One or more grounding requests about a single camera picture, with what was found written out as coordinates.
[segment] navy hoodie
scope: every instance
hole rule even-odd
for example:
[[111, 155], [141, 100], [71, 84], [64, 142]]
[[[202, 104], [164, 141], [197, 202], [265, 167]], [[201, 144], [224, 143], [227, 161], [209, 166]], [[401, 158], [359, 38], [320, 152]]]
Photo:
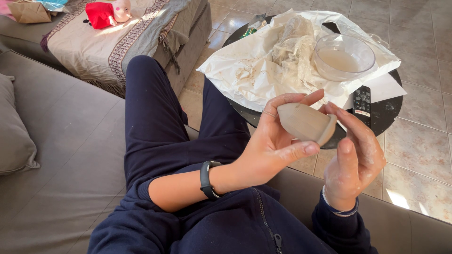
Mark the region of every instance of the navy hoodie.
[[167, 213], [149, 198], [151, 180], [138, 179], [94, 229], [88, 254], [377, 253], [361, 216], [339, 217], [322, 198], [312, 213], [311, 232], [266, 185]]

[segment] throw blanket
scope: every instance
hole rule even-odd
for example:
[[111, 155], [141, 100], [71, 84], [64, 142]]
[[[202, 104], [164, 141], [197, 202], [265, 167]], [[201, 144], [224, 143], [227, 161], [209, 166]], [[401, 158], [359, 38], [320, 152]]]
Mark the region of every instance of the throw blanket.
[[131, 0], [133, 18], [98, 30], [83, 23], [87, 19], [85, 6], [94, 1], [84, 0], [43, 42], [77, 78], [124, 98], [125, 71], [134, 56], [153, 56], [161, 42], [173, 56], [177, 52], [179, 45], [169, 43], [166, 35], [191, 0]]

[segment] zipper pull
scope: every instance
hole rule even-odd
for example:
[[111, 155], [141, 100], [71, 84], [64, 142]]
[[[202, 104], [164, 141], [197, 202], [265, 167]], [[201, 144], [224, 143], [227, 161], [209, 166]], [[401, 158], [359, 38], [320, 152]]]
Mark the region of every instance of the zipper pull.
[[283, 252], [281, 251], [281, 248], [283, 247], [282, 237], [278, 234], [275, 234], [275, 241], [276, 241], [276, 251], [278, 252], [278, 254], [283, 254]]

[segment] round black table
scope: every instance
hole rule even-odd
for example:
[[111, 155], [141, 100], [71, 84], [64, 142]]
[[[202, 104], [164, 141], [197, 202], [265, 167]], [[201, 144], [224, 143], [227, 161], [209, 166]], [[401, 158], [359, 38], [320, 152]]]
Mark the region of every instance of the round black table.
[[[274, 16], [268, 16], [266, 18], [269, 24]], [[333, 31], [334, 33], [340, 33], [335, 23], [323, 23], [325, 27]], [[237, 29], [226, 42], [223, 47], [240, 40], [246, 30], [248, 29], [248, 24]], [[399, 73], [397, 70], [392, 70], [389, 74], [402, 86], [402, 81], [400, 80]], [[257, 127], [259, 123], [261, 112], [254, 111], [252, 109], [246, 108], [231, 99], [228, 99], [229, 103], [234, 107], [237, 112], [245, 118], [245, 120], [253, 127]], [[394, 122], [395, 118], [399, 115], [400, 109], [402, 107], [403, 96], [394, 97], [391, 99], [374, 102], [372, 103], [372, 115], [371, 115], [371, 129], [375, 133], [375, 136], [382, 134], [391, 124]], [[331, 139], [324, 144], [321, 149], [336, 149], [338, 142], [346, 136], [345, 131], [336, 124], [336, 131], [334, 132]]]

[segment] pig plush toy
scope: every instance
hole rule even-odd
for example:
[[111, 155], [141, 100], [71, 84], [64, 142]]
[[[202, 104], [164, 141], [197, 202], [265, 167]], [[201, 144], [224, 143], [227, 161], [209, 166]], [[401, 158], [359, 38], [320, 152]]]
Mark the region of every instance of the pig plush toy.
[[94, 29], [101, 29], [110, 25], [116, 26], [118, 23], [126, 22], [131, 18], [130, 0], [116, 0], [111, 3], [95, 2], [86, 4], [85, 8], [88, 19], [84, 23], [93, 26]]

